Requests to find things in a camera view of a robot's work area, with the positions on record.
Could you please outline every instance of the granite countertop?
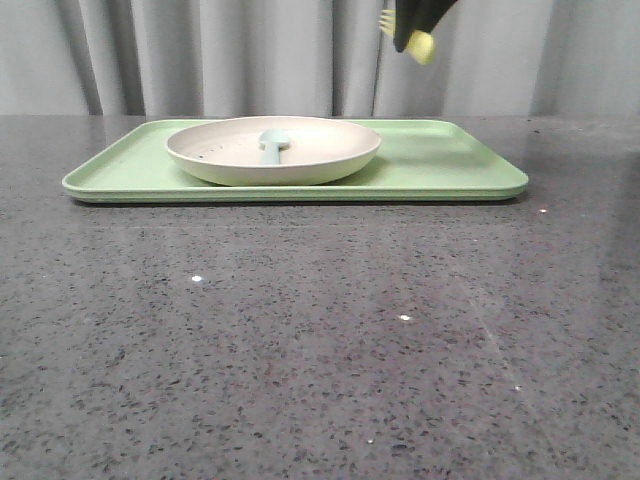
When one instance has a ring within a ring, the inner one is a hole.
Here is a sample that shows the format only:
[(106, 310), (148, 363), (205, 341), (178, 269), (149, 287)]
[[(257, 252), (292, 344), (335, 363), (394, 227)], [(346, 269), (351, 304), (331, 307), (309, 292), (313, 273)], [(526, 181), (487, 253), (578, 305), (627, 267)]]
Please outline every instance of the granite countertop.
[(454, 118), (498, 203), (91, 206), (0, 117), (0, 478), (640, 478), (640, 119)]

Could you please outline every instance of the yellow fork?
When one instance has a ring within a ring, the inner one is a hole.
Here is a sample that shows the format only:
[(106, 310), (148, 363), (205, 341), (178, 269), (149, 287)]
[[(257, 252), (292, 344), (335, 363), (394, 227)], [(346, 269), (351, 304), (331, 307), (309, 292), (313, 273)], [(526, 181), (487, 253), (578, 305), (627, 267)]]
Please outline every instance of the yellow fork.
[[(393, 9), (382, 10), (380, 14), (380, 30), (393, 38), (396, 31), (396, 11)], [(436, 53), (436, 43), (427, 32), (414, 30), (407, 43), (406, 51), (420, 65), (426, 65), (433, 60)]]

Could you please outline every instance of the white plate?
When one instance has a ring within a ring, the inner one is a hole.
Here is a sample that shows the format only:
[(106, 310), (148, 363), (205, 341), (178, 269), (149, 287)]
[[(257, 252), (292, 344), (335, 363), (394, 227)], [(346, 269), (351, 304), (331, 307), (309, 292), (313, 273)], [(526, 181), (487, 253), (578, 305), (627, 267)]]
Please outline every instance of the white plate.
[[(284, 130), (288, 148), (279, 165), (260, 165), (258, 141), (270, 128)], [(342, 120), (315, 117), (243, 117), (187, 128), (167, 140), (176, 164), (203, 180), (231, 186), (317, 185), (346, 177), (375, 156), (380, 136)]]

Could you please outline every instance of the light blue spoon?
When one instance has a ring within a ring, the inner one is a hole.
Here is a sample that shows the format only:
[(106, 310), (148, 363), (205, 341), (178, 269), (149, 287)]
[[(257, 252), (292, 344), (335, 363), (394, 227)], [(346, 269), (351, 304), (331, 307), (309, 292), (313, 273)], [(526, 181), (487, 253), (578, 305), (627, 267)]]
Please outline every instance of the light blue spoon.
[(271, 128), (260, 135), (260, 145), (264, 147), (262, 165), (279, 165), (280, 149), (289, 147), (291, 139), (283, 130)]

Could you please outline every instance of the gray curtain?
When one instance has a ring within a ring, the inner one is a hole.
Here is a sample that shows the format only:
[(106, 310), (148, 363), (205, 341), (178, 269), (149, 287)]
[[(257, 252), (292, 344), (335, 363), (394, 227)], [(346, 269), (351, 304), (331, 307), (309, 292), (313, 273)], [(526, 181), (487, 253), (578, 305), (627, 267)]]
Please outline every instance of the gray curtain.
[(0, 114), (640, 114), (640, 1), (459, 0), (423, 67), (383, 0), (0, 0)]

